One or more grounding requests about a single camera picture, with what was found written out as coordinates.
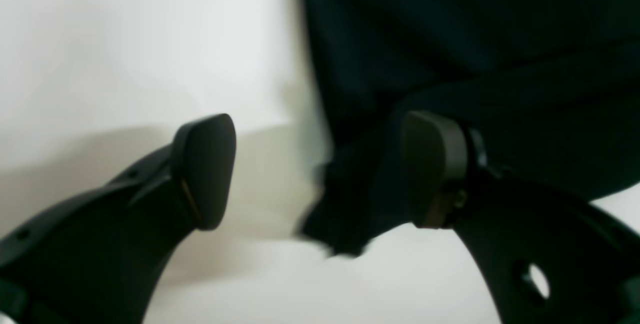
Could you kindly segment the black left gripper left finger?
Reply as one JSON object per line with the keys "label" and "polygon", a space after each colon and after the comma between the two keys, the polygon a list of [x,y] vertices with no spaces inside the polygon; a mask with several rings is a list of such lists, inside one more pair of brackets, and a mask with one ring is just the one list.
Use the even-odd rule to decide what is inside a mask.
{"label": "black left gripper left finger", "polygon": [[230,115],[171,143],[1,240],[1,316],[16,324],[141,324],[185,238],[222,222],[237,137]]}

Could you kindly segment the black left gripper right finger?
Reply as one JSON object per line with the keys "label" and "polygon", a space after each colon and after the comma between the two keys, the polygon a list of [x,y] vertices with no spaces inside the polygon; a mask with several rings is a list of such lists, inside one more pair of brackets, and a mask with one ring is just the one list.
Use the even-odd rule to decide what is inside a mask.
{"label": "black left gripper right finger", "polygon": [[416,228],[452,229],[503,324],[637,324],[640,242],[565,191],[488,165],[482,136],[411,111],[401,151]]}

